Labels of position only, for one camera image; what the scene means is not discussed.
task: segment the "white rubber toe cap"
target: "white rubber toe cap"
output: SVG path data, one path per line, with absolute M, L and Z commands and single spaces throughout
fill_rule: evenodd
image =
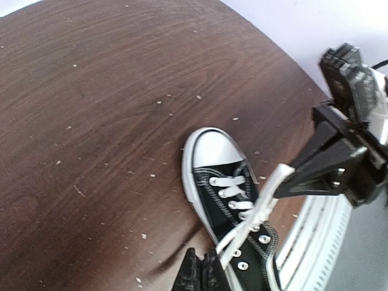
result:
M 226 135 L 212 130 L 198 138 L 193 152 L 193 167 L 231 164 L 243 159 L 244 156 Z

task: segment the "black cable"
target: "black cable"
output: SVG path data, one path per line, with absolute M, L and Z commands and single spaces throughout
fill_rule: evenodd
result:
M 372 69 L 377 70 L 380 69 L 381 67 L 384 67 L 385 65 L 388 65 L 388 59 L 385 61 L 379 62 L 378 64 L 374 65 Z

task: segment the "shoe tongue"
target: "shoe tongue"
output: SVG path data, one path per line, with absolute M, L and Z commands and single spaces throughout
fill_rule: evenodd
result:
M 207 167 L 209 169 L 216 170 L 226 176 L 234 176 L 236 169 L 241 165 L 242 162 L 233 162 L 231 164 L 224 164 L 219 166 Z

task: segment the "white wall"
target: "white wall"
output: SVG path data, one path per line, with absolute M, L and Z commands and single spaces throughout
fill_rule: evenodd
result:
M 327 48 L 347 41 L 361 47 L 368 65 L 388 59 L 386 0 L 222 1 L 277 43 L 325 92 L 316 64 Z
M 40 0 L 0 0 L 0 17 L 39 1 Z

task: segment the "white shoelace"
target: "white shoelace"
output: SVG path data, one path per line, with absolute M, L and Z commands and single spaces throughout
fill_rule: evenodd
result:
M 239 217 L 243 222 L 233 228 L 216 247 L 217 253 L 220 254 L 223 269 L 227 267 L 233 258 L 233 254 L 242 246 L 249 233 L 252 230 L 257 230 L 264 221 L 268 220 L 269 215 L 278 202 L 277 199 L 273 199 L 273 194 L 280 184 L 294 171 L 294 168 L 285 164 L 279 164 L 267 180 L 255 204 L 250 201 L 229 202 L 228 206 L 231 209 L 245 211 L 239 213 Z M 222 198 L 230 198 L 239 194 L 245 196 L 245 191 L 238 187 L 238 185 L 245 183 L 245 177 L 243 176 L 211 178 L 209 183 L 212 186 L 225 187 L 219 191 L 219 196 Z

